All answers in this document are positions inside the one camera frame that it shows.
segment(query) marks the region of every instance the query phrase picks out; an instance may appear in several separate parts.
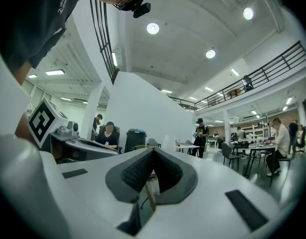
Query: black rubber pad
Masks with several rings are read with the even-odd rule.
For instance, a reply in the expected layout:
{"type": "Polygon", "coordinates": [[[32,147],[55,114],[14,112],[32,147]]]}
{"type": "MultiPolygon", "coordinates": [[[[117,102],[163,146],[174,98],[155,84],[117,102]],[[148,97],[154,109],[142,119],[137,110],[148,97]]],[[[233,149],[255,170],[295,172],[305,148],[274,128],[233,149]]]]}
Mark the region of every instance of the black rubber pad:
{"type": "Polygon", "coordinates": [[[268,222],[268,219],[239,190],[225,194],[251,231],[255,231],[268,222]]]}
{"type": "Polygon", "coordinates": [[[87,173],[87,170],[78,169],[78,170],[62,173],[62,175],[63,175],[64,179],[68,179],[68,178],[79,176],[79,175],[85,174],[85,173],[87,173]]]}

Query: table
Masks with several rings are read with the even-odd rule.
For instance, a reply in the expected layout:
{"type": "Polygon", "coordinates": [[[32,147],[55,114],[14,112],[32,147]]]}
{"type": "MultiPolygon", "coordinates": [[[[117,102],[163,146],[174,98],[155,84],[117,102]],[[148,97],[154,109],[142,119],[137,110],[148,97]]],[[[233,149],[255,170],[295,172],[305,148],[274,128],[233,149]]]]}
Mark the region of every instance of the table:
{"type": "Polygon", "coordinates": [[[214,147],[217,148],[218,140],[208,140],[208,142],[214,142],[214,147]]]}
{"type": "Polygon", "coordinates": [[[176,146],[176,150],[179,150],[179,152],[182,150],[182,153],[184,153],[184,149],[188,149],[188,153],[189,155],[192,154],[192,149],[195,148],[199,148],[200,146],[196,146],[196,145],[180,145],[180,146],[176,146]]]}
{"type": "Polygon", "coordinates": [[[273,176],[274,176],[274,162],[275,162],[275,159],[276,159],[276,156],[275,156],[276,147],[277,147],[276,144],[267,145],[267,146],[259,146],[259,147],[257,147],[257,146],[249,146],[250,154],[249,154],[249,159],[248,159],[247,167],[246,167],[246,170],[245,170],[244,174],[245,175],[247,174],[252,152],[254,152],[254,154],[253,154],[253,157],[252,157],[251,166],[253,165],[253,161],[254,161],[254,156],[255,156],[256,150],[271,150],[272,151],[272,155],[273,155],[273,165],[272,165],[272,171],[271,171],[272,175],[271,175],[270,185],[269,185],[269,187],[271,187],[273,176]]]}

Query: dark t-shirt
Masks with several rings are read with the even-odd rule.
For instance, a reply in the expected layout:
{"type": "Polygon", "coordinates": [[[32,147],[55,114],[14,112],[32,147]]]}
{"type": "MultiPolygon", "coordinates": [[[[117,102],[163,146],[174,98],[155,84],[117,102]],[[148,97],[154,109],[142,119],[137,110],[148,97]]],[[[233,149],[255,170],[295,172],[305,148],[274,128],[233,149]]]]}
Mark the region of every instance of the dark t-shirt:
{"type": "Polygon", "coordinates": [[[14,74],[26,61],[38,66],[65,32],[79,0],[8,1],[11,13],[0,13],[0,53],[14,74]]]}
{"type": "Polygon", "coordinates": [[[289,134],[290,137],[295,137],[299,130],[298,124],[291,122],[289,125],[289,134]]]}
{"type": "MultiPolygon", "coordinates": [[[[196,133],[197,134],[200,134],[200,133],[202,133],[202,134],[209,134],[209,128],[206,125],[198,126],[196,128],[196,133]]],[[[197,136],[196,139],[195,139],[194,144],[202,145],[205,142],[206,142],[206,137],[198,137],[197,136]]]]}
{"type": "Polygon", "coordinates": [[[100,144],[108,142],[109,145],[117,145],[116,133],[112,133],[109,137],[106,137],[104,131],[101,131],[98,136],[95,137],[95,141],[100,144]]]}

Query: woman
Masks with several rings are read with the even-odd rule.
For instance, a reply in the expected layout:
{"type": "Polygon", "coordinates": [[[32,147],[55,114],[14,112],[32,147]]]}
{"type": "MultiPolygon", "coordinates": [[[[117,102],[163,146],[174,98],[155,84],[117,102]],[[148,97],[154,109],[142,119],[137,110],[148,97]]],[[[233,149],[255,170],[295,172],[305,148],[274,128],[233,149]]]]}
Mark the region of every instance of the woman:
{"type": "Polygon", "coordinates": [[[104,130],[100,131],[99,135],[95,138],[96,142],[113,149],[117,149],[117,140],[116,128],[111,121],[106,123],[104,130]]]}

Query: round ceiling light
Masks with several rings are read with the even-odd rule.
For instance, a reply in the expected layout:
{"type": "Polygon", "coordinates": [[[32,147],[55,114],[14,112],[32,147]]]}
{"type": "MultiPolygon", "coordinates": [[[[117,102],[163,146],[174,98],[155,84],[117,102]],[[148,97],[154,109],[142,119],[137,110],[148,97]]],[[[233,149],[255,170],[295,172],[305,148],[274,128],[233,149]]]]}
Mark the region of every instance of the round ceiling light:
{"type": "Polygon", "coordinates": [[[216,52],[214,50],[209,50],[206,52],[207,58],[213,58],[216,55],[216,52]]]}
{"type": "Polygon", "coordinates": [[[159,26],[156,23],[150,23],[147,26],[147,32],[150,34],[157,34],[159,31],[159,26]]]}
{"type": "Polygon", "coordinates": [[[243,16],[249,20],[249,19],[252,19],[253,17],[253,10],[250,9],[250,8],[246,8],[244,11],[243,11],[243,16]]]}

